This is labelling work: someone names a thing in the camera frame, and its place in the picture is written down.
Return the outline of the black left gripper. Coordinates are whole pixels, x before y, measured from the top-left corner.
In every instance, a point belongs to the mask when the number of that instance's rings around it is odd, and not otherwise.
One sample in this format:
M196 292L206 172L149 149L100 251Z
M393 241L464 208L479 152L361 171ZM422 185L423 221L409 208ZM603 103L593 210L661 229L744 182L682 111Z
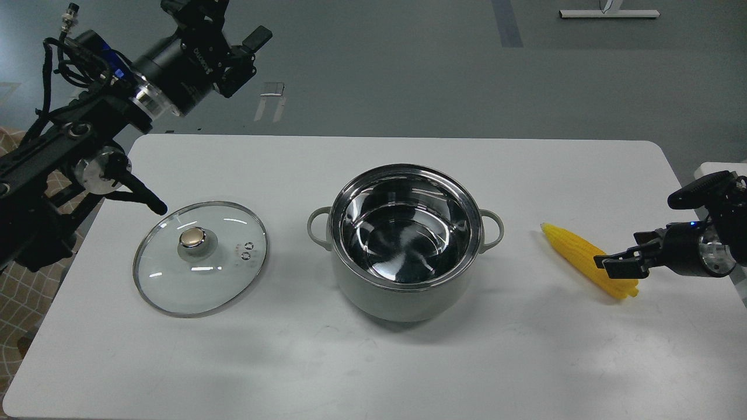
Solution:
M257 51L273 37L258 26L241 45L228 45L222 29L229 1L160 1L176 30L134 61L134 69L184 116L209 92L230 98L256 74Z

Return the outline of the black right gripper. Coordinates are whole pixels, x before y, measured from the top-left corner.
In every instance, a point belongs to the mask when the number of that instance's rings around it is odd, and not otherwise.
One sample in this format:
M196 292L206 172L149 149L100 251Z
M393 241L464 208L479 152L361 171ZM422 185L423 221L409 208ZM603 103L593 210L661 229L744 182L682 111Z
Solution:
M637 244L621 253L595 255L596 267L611 279L646 279L656 267L687 277L723 278L737 265L710 222L670 223L662 233L635 232L633 238Z

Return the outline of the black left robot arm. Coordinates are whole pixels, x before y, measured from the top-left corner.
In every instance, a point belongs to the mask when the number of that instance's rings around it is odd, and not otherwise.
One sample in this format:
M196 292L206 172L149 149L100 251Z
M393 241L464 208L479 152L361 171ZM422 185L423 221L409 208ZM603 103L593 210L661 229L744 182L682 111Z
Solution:
M95 31L69 36L79 7L70 3L60 35L43 40L43 106L20 144L3 155L2 268L35 272L70 258L78 226L103 199L166 204L131 172L114 138L123 128L149 133L160 115L184 116L216 91L233 96L256 74L256 52L272 38L264 26L230 45L222 29L227 1L163 1L175 32L136 61Z

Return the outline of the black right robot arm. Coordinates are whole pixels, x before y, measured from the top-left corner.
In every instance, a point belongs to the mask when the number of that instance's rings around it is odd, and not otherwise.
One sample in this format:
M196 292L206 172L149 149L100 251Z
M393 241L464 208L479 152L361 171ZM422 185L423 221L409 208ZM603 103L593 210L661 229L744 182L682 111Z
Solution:
M704 208L706 218L635 232L635 247L595 255L596 267L612 279L643 279L654 267L687 277L723 278L745 266L745 176L728 170L707 174L670 194L667 203L675 210Z

